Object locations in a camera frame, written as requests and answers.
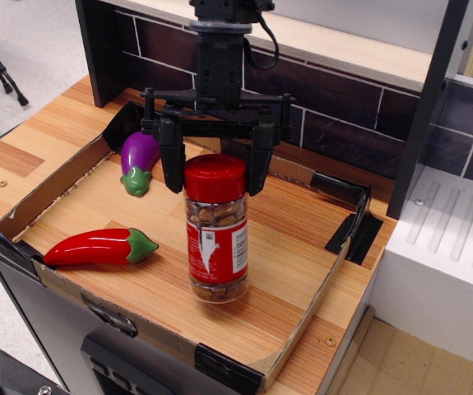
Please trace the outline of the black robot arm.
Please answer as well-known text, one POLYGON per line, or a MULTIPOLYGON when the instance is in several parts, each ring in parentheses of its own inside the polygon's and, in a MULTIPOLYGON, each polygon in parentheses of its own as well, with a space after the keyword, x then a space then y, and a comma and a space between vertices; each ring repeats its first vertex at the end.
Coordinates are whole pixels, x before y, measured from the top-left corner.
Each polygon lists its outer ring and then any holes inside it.
POLYGON ((184 186, 185 137, 248 139, 246 191, 254 196, 264 187, 273 149, 289 141, 294 97, 243 91, 243 65, 258 70, 247 35, 259 24, 268 30, 263 12, 274 10, 271 1, 192 1, 195 20, 189 27, 197 38, 197 75, 191 90, 157 91, 147 87, 141 130, 159 143, 166 186, 178 193, 184 186))

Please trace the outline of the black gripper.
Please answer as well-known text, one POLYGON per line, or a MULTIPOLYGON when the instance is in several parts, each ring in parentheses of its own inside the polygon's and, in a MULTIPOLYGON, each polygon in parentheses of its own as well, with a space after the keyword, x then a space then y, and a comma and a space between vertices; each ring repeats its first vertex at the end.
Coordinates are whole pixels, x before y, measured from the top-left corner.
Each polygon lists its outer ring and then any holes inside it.
POLYGON ((247 191, 249 196, 260 193, 265 185, 274 147, 289 140, 290 109, 293 98, 289 94, 259 95, 244 93, 243 62, 267 71, 279 60, 276 37, 264 20, 199 20, 190 23, 197 39, 196 87, 188 91, 154 91, 146 88, 145 118, 141 131, 159 143, 165 184, 173 193, 183 188, 185 163, 184 136, 234 136, 251 139, 248 157, 247 191), (259 24, 275 46, 272 63, 256 63, 250 43, 245 37, 252 25, 259 24), (216 127, 206 122, 190 120, 190 116, 205 117, 210 110, 238 112, 261 110, 255 123, 225 124, 216 127))

